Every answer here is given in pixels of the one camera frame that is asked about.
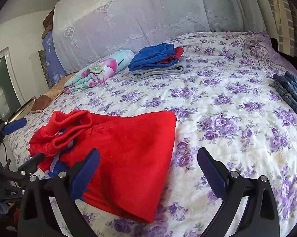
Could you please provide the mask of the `checkered beige curtain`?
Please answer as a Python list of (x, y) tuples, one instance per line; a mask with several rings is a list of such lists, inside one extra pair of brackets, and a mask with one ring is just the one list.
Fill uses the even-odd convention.
[(268, 0), (274, 17), (278, 50), (297, 57), (297, 9), (289, 0)]

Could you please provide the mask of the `red striped track pants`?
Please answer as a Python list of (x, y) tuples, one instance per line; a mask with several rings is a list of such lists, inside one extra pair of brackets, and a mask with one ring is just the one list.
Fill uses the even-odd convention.
[(99, 150), (100, 164), (79, 199), (116, 216), (151, 223), (170, 166), (176, 120), (171, 111), (134, 117), (55, 111), (31, 137), (29, 153), (43, 153), (39, 168), (54, 177), (92, 149)]

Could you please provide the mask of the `blue denim jeans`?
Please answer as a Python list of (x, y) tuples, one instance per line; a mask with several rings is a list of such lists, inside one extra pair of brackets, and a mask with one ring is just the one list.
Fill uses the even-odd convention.
[(281, 98), (297, 114), (297, 77), (286, 71), (284, 75), (273, 75), (274, 87)]

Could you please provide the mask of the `folded red garment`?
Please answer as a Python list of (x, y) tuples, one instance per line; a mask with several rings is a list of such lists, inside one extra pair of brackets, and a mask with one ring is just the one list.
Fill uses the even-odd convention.
[(167, 58), (161, 60), (160, 63), (162, 65), (168, 65), (168, 66), (177, 64), (183, 53), (184, 53), (184, 49), (182, 47), (177, 47), (175, 48), (175, 53), (173, 55), (169, 55)]

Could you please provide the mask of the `window with white frame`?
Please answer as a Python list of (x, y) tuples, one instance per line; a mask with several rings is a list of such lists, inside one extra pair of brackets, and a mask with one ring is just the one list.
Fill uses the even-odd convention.
[(9, 49), (0, 51), (0, 118), (10, 119), (25, 103), (18, 86)]

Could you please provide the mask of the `folded blue garment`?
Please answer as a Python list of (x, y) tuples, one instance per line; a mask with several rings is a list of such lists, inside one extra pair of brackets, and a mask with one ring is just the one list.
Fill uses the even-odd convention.
[(131, 60), (129, 71), (141, 70), (144, 66), (150, 66), (175, 54), (173, 44), (162, 43), (141, 49)]

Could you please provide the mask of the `folded teal floral quilt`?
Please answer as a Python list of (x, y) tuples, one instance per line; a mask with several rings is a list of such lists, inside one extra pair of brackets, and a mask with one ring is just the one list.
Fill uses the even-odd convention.
[(128, 67), (134, 56), (131, 50), (120, 50), (106, 56), (77, 72), (64, 84), (64, 89), (75, 92), (102, 84)]

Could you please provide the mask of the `wooden bedside frame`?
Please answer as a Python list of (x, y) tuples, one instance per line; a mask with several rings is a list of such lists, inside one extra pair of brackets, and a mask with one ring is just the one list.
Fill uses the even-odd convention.
[(28, 100), (24, 105), (22, 105), (8, 120), (7, 122), (10, 124), (13, 121), (19, 120), (26, 115), (28, 115), (36, 101), (36, 97), (32, 97)]

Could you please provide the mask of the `folded grey garment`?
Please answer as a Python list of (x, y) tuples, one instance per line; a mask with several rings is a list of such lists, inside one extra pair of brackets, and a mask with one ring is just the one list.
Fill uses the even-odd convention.
[(147, 80), (150, 78), (156, 78), (160, 76), (179, 75), (183, 74), (186, 70), (186, 59), (180, 58), (177, 64), (163, 68), (153, 68), (149, 70), (136, 70), (129, 73), (129, 78), (132, 81)]

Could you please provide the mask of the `blue patterned hanging cloth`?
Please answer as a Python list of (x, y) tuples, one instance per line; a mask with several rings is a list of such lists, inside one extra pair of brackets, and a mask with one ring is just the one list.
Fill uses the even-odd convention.
[(45, 50), (48, 77), (51, 84), (54, 86), (55, 84), (58, 84), (60, 80), (67, 75), (67, 73), (56, 54), (52, 31), (49, 31), (42, 39), (42, 45)]

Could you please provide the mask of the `brown pillow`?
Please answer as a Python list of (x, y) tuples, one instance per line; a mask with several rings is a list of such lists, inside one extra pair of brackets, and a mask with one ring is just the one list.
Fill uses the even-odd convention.
[(64, 93), (65, 83), (76, 73), (70, 73), (64, 76), (57, 84), (55, 84), (49, 91), (37, 98), (31, 108), (31, 113), (43, 112), (48, 106), (53, 103), (60, 95)]

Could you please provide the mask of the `purple floral bedspread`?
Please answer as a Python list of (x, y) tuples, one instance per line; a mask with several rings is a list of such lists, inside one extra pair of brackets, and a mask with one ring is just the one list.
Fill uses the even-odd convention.
[(197, 163), (197, 151), (205, 147), (243, 177), (268, 177), (280, 235), (287, 236), (297, 224), (297, 114), (278, 95), (273, 75), (296, 74), (295, 68), (264, 32), (192, 33), (172, 43), (185, 51), (184, 74), (133, 82), (124, 71), (27, 115), (27, 125), (8, 137), (16, 164), (30, 158), (30, 138), (53, 111), (125, 117), (171, 111), (177, 117), (176, 140), (155, 222), (135, 223), (78, 201), (97, 235), (200, 235), (221, 204)]

